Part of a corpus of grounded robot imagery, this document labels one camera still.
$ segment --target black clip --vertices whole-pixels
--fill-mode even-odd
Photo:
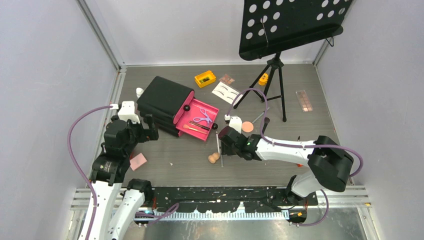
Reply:
[[[325,40],[327,41],[328,44],[330,44],[331,47],[334,47],[334,37],[331,37],[332,39],[332,43],[326,38]]]

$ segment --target purple scissors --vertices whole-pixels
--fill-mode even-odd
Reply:
[[[193,118],[193,122],[198,123],[198,122],[201,122],[201,121],[206,121],[208,125],[210,123],[212,123],[212,119],[208,116],[208,114],[206,113],[206,110],[204,108],[200,108],[200,112],[205,117],[195,117],[195,118]]]

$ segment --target gray wooden table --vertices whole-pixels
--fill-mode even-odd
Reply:
[[[136,88],[146,88],[155,76],[193,88],[195,97],[202,102],[219,108],[216,123],[218,131],[226,126],[224,114],[230,104],[211,91],[224,74],[235,79],[231,86],[241,91],[253,82],[264,65],[201,65],[201,66],[149,66],[129,67],[125,76],[120,101],[136,101]],[[217,82],[199,88],[194,77],[207,70],[217,76]],[[281,101],[269,102],[269,123],[265,135],[271,138],[296,141],[315,140],[325,135],[338,142],[329,115],[326,100],[317,73],[311,64],[285,65],[282,69],[287,122],[282,122]],[[278,76],[274,76],[268,97],[280,94]],[[313,111],[303,112],[295,91],[305,90]],[[250,93],[232,115],[243,121],[253,121],[265,104]],[[260,121],[254,124],[250,134],[259,133]],[[211,164],[208,156],[217,152],[215,134],[211,132],[206,142],[188,134],[177,138],[159,130],[159,140],[138,144],[135,153],[143,153],[147,163],[136,171],[128,170],[126,182],[133,178],[149,180],[154,186],[285,186],[293,175],[304,173],[306,167],[282,161],[246,161],[238,156],[224,156],[224,167],[220,162]]]

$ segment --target music stand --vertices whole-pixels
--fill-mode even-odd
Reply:
[[[352,0],[244,0],[238,54],[246,61],[275,54],[266,62],[266,67],[250,88],[253,88],[271,67],[263,92],[266,96],[274,72],[278,69],[280,95],[267,98],[267,100],[281,98],[283,122],[286,122],[287,118],[282,72],[284,64],[280,60],[281,52],[340,35],[343,32],[341,24],[351,2]],[[243,94],[234,105],[235,109],[249,92]],[[259,93],[255,93],[260,97],[261,102],[265,101]]]

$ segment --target wooden handle brush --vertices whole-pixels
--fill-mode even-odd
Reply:
[[[193,131],[196,131],[196,132],[199,132],[199,133],[201,133],[201,134],[208,134],[207,132],[204,132],[204,131],[200,131],[200,130],[198,130],[198,129],[196,129],[196,128],[193,128],[193,127],[189,127],[189,125],[187,125],[187,124],[184,124],[184,126],[182,126],[184,129],[190,129],[190,130],[193,130]]]

